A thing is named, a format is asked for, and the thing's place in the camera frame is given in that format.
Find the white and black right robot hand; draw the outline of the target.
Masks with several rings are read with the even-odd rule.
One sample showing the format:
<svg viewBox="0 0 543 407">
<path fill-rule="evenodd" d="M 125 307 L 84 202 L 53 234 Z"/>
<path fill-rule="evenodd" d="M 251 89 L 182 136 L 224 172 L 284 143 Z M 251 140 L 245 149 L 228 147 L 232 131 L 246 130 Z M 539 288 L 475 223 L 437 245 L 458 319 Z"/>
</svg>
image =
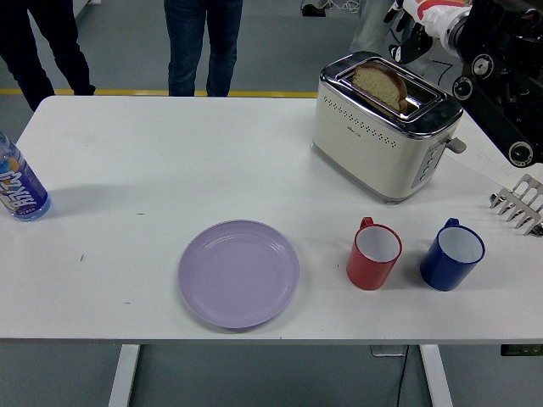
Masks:
<svg viewBox="0 0 543 407">
<path fill-rule="evenodd" d="M 437 39 L 448 54 L 459 57 L 460 35 L 470 11 L 465 1 L 394 1 L 383 22 L 401 15 L 397 31 L 403 31 L 408 21 L 414 25 L 404 42 L 389 47 L 390 56 L 398 64 L 409 64 L 427 53 Z"/>
</svg>

